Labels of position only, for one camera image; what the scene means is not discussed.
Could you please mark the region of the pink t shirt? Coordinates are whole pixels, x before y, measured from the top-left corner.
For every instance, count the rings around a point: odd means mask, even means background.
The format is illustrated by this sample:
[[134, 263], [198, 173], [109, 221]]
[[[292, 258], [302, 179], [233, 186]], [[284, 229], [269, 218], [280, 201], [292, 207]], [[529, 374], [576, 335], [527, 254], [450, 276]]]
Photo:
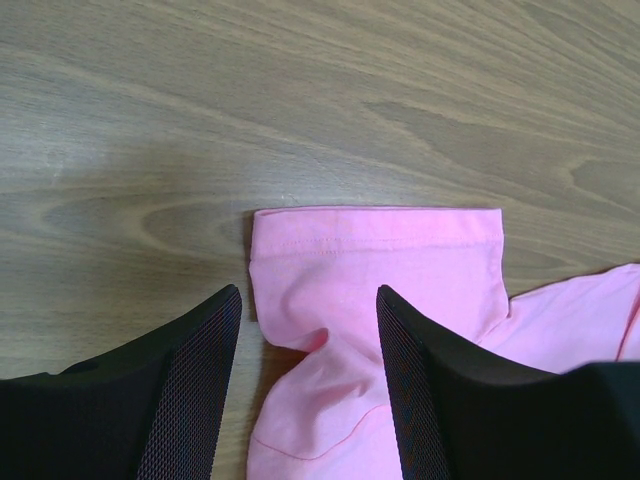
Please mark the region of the pink t shirt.
[[510, 360], [561, 373], [639, 356], [639, 268], [509, 297], [498, 209], [300, 207], [255, 214], [250, 275], [273, 345], [304, 360], [267, 395], [251, 479], [398, 479], [378, 335], [388, 285], [428, 318]]

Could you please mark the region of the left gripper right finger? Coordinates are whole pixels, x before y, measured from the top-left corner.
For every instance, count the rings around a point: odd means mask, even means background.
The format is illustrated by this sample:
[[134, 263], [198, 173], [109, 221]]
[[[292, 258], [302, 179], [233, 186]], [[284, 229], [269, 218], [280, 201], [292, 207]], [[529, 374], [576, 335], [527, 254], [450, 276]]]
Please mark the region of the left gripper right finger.
[[639, 366], [562, 374], [491, 353], [388, 286], [379, 337], [406, 479], [635, 479]]

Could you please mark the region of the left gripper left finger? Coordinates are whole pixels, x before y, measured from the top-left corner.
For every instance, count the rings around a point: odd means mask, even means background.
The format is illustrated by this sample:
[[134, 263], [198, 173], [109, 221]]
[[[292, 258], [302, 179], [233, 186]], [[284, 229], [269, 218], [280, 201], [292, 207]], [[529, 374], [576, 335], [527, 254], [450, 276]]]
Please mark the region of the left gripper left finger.
[[1, 383], [5, 479], [207, 479], [242, 314], [229, 285], [57, 374]]

